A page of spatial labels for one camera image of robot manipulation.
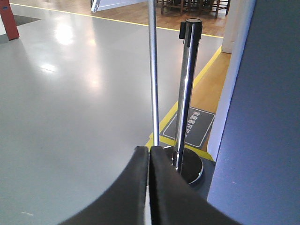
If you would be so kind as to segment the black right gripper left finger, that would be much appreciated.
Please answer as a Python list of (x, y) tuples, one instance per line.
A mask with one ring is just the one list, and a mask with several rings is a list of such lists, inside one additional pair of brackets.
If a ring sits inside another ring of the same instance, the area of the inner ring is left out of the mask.
[(62, 225), (143, 225), (149, 150), (135, 147), (125, 169), (94, 202)]

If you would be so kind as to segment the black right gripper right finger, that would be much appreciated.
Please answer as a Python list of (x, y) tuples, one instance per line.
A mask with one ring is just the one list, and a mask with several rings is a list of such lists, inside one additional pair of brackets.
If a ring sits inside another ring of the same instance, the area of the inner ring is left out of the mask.
[(150, 149), (150, 212), (153, 225), (238, 225), (201, 198), (171, 166), (165, 150)]

